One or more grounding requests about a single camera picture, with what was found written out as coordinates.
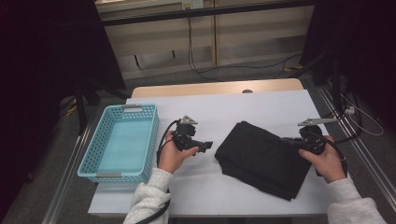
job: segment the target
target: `folded black fabric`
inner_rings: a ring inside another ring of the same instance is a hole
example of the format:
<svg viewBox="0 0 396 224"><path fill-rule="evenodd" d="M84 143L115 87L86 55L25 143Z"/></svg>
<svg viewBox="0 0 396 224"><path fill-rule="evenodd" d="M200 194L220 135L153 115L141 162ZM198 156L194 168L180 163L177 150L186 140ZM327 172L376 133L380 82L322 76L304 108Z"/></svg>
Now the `folded black fabric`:
<svg viewBox="0 0 396 224"><path fill-rule="evenodd" d="M290 201L297 196L311 163L279 139L242 121L220 145L215 158L225 175Z"/></svg>

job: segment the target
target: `white table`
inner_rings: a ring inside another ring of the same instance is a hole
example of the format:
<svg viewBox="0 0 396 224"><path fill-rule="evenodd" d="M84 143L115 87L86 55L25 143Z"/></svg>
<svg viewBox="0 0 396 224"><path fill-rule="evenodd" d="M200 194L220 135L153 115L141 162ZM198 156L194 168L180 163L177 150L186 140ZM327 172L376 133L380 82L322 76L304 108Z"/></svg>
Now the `white table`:
<svg viewBox="0 0 396 224"><path fill-rule="evenodd" d="M206 153L186 159L175 173L170 186L171 217L292 217L326 213L332 199L325 181L317 177L313 167L297 198L289 202L223 175L214 158L227 134L242 120L281 137L298 137L301 128L298 122L318 118L307 91L149 97L127 101L127 104L143 103L158 106L160 127L155 148L165 128L184 115L199 123L193 139L214 142ZM323 125L320 128L327 133ZM125 216L134 188L131 184L99 184L89 213L103 217Z"/></svg>

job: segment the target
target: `hand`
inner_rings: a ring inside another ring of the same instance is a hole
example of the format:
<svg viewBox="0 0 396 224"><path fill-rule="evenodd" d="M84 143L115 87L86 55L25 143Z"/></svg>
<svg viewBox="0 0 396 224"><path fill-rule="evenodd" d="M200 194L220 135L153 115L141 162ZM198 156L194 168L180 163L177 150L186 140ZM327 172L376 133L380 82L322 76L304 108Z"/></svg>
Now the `hand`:
<svg viewBox="0 0 396 224"><path fill-rule="evenodd" d="M198 150L198 147L192 147L179 151L172 140L172 131L169 131L165 136L165 145L161 152L159 168L173 174L185 159L197 153Z"/></svg>
<svg viewBox="0 0 396 224"><path fill-rule="evenodd" d="M331 136L325 137L334 142ZM300 149L298 152L301 157L310 161L315 166L328 184L336 180L347 178L344 174L337 151L329 144L326 144L323 153L320 155L315 155L303 149Z"/></svg>

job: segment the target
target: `white sleeve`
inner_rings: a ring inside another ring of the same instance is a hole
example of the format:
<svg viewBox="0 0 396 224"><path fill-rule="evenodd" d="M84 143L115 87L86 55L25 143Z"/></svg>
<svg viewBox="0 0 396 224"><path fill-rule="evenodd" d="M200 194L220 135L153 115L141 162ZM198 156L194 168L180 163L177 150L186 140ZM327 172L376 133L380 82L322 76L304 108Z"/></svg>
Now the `white sleeve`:
<svg viewBox="0 0 396 224"><path fill-rule="evenodd" d="M328 208L329 223L386 223L376 209L375 201L362 198L351 179L341 179L328 185L334 203Z"/></svg>
<svg viewBox="0 0 396 224"><path fill-rule="evenodd" d="M169 188L172 178L172 174L158 168L153 168L147 185L141 183L134 192L131 210L123 223L136 223L146 217L154 215L163 208L165 203L171 198L171 195L166 193L166 191ZM162 216L151 223L167 223L168 218L169 214L166 211Z"/></svg>

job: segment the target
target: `sleeve cuff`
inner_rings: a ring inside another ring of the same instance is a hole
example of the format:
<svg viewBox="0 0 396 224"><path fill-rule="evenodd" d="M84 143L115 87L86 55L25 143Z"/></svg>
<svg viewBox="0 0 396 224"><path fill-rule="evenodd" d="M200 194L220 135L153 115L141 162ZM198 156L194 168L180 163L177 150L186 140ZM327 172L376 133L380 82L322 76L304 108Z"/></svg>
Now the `sleeve cuff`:
<svg viewBox="0 0 396 224"><path fill-rule="evenodd" d="M169 185L172 179L173 175L166 172L165 170L159 168L152 168L152 174L147 183L147 186L152 186L162 190L163 192L166 192L169 189Z"/></svg>
<svg viewBox="0 0 396 224"><path fill-rule="evenodd" d="M328 189L336 203L360 199L353 181L349 178L334 181L328 184Z"/></svg>

